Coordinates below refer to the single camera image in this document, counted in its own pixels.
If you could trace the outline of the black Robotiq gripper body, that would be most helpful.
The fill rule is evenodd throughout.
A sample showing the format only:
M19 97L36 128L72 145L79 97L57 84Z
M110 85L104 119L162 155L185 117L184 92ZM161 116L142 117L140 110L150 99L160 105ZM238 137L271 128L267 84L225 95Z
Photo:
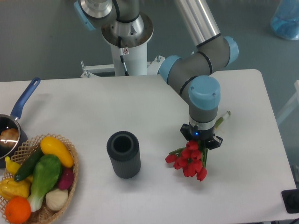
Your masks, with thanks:
M207 130L200 130L197 126L189 125L188 140L207 140L214 135L214 126Z

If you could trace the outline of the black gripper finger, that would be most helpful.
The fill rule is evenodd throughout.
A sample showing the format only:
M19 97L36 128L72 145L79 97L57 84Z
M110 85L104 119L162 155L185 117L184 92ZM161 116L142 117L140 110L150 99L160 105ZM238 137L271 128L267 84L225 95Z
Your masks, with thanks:
M219 148L223 142L223 138L213 135L206 140L206 148L209 150Z
M190 128L188 124L183 124L180 128L180 132L187 141L192 140L192 135L190 134Z

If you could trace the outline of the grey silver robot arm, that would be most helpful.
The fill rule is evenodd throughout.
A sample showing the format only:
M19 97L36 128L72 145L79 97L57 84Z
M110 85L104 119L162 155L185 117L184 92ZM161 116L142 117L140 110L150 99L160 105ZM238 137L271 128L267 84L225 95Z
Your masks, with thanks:
M221 98L220 84L212 74L239 54L237 43L224 37L204 0L177 0L175 4L196 47L187 59L156 57L148 63L147 44L153 35L151 19L140 11L137 0L77 0L75 10L87 29L100 29L110 45L116 76L159 74L188 104L189 122L181 133L207 149L221 146L215 135Z

